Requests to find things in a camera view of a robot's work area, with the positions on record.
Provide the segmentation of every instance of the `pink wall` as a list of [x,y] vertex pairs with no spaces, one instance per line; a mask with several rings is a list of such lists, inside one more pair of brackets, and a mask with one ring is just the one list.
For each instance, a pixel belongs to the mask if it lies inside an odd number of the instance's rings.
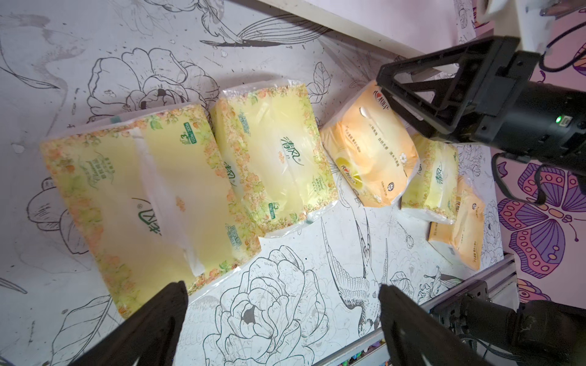
[[[551,38],[585,21],[586,8],[563,17],[554,23]],[[491,28],[489,23],[476,28],[476,33]],[[584,47],[586,27],[552,46],[545,64],[561,66]],[[536,67],[531,80],[586,91],[586,60],[558,73]],[[525,165],[503,160],[499,172],[513,195],[527,199],[535,191],[538,166],[537,161]],[[516,257],[519,296],[522,302],[547,299],[586,308],[586,196],[575,185],[575,177],[563,170],[544,168],[541,176],[548,193],[544,206],[513,202],[499,189],[496,192],[503,247]]]

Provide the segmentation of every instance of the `yellow tissue pack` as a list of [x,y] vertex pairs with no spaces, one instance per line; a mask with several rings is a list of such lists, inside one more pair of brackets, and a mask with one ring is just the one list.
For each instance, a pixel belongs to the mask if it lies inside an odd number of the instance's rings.
[[236,196],[265,237],[299,230],[337,202],[304,84],[278,80],[223,90],[211,117]]
[[458,178],[456,209],[453,225],[431,223],[429,242],[448,262],[463,263],[478,271],[484,241],[485,203],[474,192],[468,178]]
[[425,221],[453,224],[456,220],[458,150],[419,134],[412,139],[421,166],[403,195],[401,211]]
[[366,207],[397,202],[419,158],[407,130],[371,81],[321,129],[322,142]]
[[201,106],[103,121],[40,150],[123,317],[169,282],[191,294],[260,252]]

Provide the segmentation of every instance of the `purple butterfly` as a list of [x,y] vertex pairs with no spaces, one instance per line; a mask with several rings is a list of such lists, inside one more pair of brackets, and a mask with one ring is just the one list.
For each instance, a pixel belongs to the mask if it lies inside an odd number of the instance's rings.
[[[537,168],[539,165],[529,163],[517,181],[521,190],[534,199],[537,198],[534,180]],[[547,194],[546,203],[541,206],[510,199],[499,203],[500,223],[514,231],[509,247],[519,255],[521,270],[537,278],[552,273],[564,256],[565,236],[560,221],[574,230],[574,241],[578,241],[578,235],[572,220],[586,221],[567,213],[586,212],[586,196],[580,192],[578,180],[572,173],[544,167],[541,188]]]

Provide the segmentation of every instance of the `black cable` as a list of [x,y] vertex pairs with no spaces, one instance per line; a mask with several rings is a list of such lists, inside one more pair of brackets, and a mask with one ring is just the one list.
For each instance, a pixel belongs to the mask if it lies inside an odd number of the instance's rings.
[[541,55],[541,57],[539,57],[539,68],[542,69],[543,71],[547,71],[548,73],[556,73],[558,71],[562,71],[562,70],[567,69],[573,63],[575,63],[576,61],[578,61],[582,57],[586,56],[586,50],[584,50],[580,54],[577,54],[570,62],[568,62],[567,64],[565,64],[563,66],[560,66],[560,67],[547,67],[547,66],[545,66],[545,57],[546,57],[547,51],[550,49],[550,47],[552,47],[553,44],[555,44],[555,42],[557,42],[560,39],[562,39],[563,37],[569,35],[573,31],[582,28],[585,25],[586,25],[586,22],[580,23],[580,24],[566,30],[564,33],[555,37],[550,43],[548,43],[546,46],[546,51]]
[[510,354],[510,353],[504,353],[504,352],[501,352],[498,350],[494,350],[494,349],[490,348],[486,343],[484,343],[483,341],[481,341],[480,339],[478,339],[476,337],[472,337],[467,334],[460,334],[458,336],[458,338],[460,338],[461,340],[466,340],[466,339],[474,340],[477,343],[481,344],[484,348],[486,348],[487,351],[490,351],[490,353],[497,355],[499,357],[506,358],[506,359],[512,360],[512,361],[524,362],[523,357],[516,356],[516,355]]
[[484,355],[482,356],[482,359],[484,360],[486,358],[486,354],[488,353],[488,349],[490,348],[491,344],[488,344],[488,347],[486,348],[486,351],[484,351]]

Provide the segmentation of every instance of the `table surface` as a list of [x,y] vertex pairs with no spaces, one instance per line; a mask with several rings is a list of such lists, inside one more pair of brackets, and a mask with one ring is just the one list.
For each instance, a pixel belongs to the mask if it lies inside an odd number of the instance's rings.
[[[9,15],[0,18],[0,361],[66,365],[121,321],[46,180],[42,138],[100,115],[178,102],[182,93],[210,104],[218,89],[281,77],[310,86],[322,124],[396,57],[319,26],[283,27],[299,19],[253,7],[211,0],[2,4]],[[490,152],[459,150],[461,173],[488,204],[485,268],[502,258]],[[177,365],[311,364],[378,325],[380,283],[423,302],[472,274],[427,243],[428,223],[397,207],[364,208],[334,175],[340,201],[322,220],[262,240],[255,260],[190,298]],[[361,243],[372,256],[365,261]],[[281,273],[277,258],[295,269]],[[275,275],[277,287],[263,280]]]

